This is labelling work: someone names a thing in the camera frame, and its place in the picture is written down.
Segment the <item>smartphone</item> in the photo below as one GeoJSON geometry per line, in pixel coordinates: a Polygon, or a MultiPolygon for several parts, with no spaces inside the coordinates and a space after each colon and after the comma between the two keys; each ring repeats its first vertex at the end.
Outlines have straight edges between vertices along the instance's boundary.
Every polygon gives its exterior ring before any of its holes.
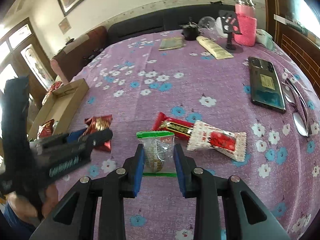
{"type": "Polygon", "coordinates": [[[273,64],[256,57],[249,57],[251,102],[285,113],[284,98],[273,64]]]}

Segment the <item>blue sleeve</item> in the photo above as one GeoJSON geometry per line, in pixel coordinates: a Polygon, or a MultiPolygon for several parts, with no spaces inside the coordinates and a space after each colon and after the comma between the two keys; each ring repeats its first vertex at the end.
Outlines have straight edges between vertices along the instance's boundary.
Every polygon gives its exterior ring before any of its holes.
{"type": "Polygon", "coordinates": [[[19,236],[19,240],[28,240],[32,235],[33,231],[36,230],[36,228],[33,225],[20,220],[13,212],[8,203],[5,206],[3,215],[9,223],[9,225],[12,227],[12,229],[19,236]]]}

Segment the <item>red and gold snack bar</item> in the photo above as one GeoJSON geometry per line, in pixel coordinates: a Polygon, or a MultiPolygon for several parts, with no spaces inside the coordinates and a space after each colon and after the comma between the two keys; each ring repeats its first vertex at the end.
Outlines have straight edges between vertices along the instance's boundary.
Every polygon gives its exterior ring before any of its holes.
{"type": "Polygon", "coordinates": [[[189,140],[192,133],[193,123],[167,117],[164,113],[159,113],[154,123],[153,131],[169,131],[183,140],[189,140]]]}
{"type": "Polygon", "coordinates": [[[44,125],[39,125],[37,139],[51,136],[53,133],[53,123],[54,119],[51,119],[44,125]]]}
{"type": "Polygon", "coordinates": [[[193,125],[187,151],[213,148],[237,162],[244,162],[246,145],[245,132],[221,130],[198,120],[193,125]]]}
{"type": "MultiPolygon", "coordinates": [[[[82,136],[85,136],[87,134],[92,134],[97,131],[105,130],[110,127],[110,124],[112,122],[112,115],[104,115],[99,117],[91,117],[84,119],[84,123],[88,125],[89,127],[87,130],[83,133],[82,136]]],[[[105,152],[111,152],[111,140],[106,141],[103,143],[102,146],[97,146],[95,149],[105,152]]]]}

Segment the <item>clear plastic snack packet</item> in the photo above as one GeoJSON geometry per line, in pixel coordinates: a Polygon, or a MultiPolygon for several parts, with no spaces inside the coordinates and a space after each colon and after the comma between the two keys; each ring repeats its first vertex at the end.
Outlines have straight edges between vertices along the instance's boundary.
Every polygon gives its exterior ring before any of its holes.
{"type": "Polygon", "coordinates": [[[136,135],[143,144],[144,175],[167,176],[168,174],[176,174],[173,160],[173,132],[141,131],[137,132],[136,135]]]}

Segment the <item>red label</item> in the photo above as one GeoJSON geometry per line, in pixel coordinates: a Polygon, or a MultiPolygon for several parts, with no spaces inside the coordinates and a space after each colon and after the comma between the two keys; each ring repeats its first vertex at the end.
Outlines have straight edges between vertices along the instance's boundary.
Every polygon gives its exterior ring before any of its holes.
{"type": "Polygon", "coordinates": [[[220,132],[212,132],[210,137],[210,144],[230,151],[235,150],[236,139],[232,136],[220,132]]]}

